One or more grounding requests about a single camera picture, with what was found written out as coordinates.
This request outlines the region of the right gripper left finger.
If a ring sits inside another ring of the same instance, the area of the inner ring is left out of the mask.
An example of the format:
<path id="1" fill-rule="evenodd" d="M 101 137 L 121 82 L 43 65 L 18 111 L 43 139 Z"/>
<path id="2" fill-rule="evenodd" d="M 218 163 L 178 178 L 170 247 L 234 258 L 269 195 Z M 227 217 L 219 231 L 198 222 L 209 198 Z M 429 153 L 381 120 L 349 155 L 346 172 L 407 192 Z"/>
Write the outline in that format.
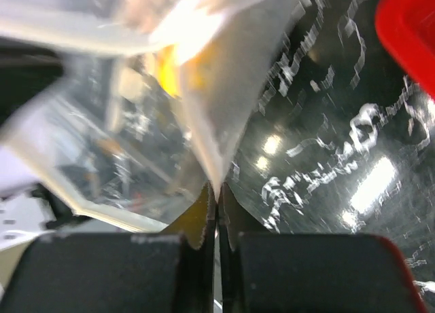
<path id="1" fill-rule="evenodd" d="M 2 312 L 212 312 L 215 200 L 158 233 L 51 232 L 24 250 Z"/>

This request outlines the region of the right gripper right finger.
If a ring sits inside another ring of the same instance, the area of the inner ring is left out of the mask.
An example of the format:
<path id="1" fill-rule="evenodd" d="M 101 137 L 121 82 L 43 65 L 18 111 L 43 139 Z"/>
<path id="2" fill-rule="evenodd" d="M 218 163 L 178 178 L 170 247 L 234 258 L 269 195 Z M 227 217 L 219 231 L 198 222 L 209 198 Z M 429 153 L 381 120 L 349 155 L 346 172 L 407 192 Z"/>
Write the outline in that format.
<path id="1" fill-rule="evenodd" d="M 426 312 L 399 248 L 372 234 L 274 234 L 223 185 L 225 312 Z"/>

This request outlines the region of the polka dot zip bag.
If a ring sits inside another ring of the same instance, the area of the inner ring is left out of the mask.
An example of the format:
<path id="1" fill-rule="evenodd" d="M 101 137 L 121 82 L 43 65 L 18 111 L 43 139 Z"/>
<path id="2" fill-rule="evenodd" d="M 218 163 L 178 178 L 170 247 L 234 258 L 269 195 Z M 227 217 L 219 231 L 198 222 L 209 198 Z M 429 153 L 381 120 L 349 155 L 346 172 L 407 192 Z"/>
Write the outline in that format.
<path id="1" fill-rule="evenodd" d="M 63 74 L 1 136 L 75 215 L 159 232 L 218 192 L 300 0 L 1 0 L 1 40 L 54 52 Z M 159 50 L 219 51 L 209 91 L 169 96 Z"/>

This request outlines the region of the yellow toy mango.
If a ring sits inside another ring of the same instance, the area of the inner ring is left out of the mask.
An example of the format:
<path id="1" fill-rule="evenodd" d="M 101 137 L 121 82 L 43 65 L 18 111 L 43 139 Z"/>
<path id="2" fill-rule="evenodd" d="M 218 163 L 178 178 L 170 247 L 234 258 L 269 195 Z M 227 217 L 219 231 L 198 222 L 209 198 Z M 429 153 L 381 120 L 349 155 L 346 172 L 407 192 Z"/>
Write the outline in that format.
<path id="1" fill-rule="evenodd" d="M 158 51 L 156 79 L 173 98 L 183 98 L 190 92 L 209 91 L 219 51 L 211 43 L 180 42 Z"/>

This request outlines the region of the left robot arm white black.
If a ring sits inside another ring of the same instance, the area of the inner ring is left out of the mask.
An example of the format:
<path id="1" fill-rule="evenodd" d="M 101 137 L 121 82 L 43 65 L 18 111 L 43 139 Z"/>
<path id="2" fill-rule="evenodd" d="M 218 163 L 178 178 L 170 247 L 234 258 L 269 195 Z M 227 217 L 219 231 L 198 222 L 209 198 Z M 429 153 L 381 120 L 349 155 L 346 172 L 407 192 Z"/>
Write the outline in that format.
<path id="1" fill-rule="evenodd" d="M 58 56 L 28 44 L 1 40 L 1 136 L 20 108 L 63 74 Z M 46 231 L 54 215 L 45 208 L 47 191 L 31 169 L 1 146 L 1 249 L 28 242 Z"/>

